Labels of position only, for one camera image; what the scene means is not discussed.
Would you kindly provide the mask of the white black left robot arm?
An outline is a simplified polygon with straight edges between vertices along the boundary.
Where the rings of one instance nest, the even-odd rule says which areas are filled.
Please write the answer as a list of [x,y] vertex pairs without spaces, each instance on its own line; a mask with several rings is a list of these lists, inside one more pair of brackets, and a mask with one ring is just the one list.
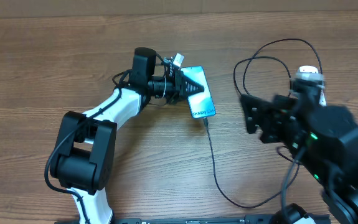
[[159,54],[150,48],[134,50],[131,69],[116,74],[112,95],[92,110],[67,112],[54,150],[45,165],[47,186],[75,200],[77,223],[113,223],[106,184],[113,167],[117,131],[139,114],[152,97],[173,103],[203,93],[206,87],[185,76],[183,56],[161,60],[164,74],[154,76]]

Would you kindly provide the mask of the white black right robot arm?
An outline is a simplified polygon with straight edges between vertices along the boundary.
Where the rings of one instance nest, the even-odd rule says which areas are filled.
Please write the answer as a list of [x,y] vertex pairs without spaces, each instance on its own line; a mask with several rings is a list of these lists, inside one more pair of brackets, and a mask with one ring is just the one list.
[[276,95],[265,101],[240,97],[250,134],[281,142],[293,159],[323,186],[322,197],[340,223],[358,223],[358,124],[345,106],[322,106],[318,98]]

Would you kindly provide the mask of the blue Galaxy smartphone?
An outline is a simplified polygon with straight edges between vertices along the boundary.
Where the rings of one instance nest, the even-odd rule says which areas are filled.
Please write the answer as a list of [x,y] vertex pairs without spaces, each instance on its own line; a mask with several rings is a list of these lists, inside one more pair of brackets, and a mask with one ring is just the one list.
[[216,110],[203,67],[185,67],[181,71],[191,80],[204,86],[204,92],[189,96],[187,99],[192,117],[194,119],[201,119],[215,116]]

